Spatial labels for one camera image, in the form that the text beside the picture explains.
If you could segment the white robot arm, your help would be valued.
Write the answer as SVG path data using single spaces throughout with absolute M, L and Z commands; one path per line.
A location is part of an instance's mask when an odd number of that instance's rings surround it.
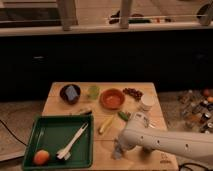
M 143 112 L 132 114 L 118 135 L 118 147 L 122 151 L 136 146 L 213 165 L 213 134 L 150 128 L 149 117 Z

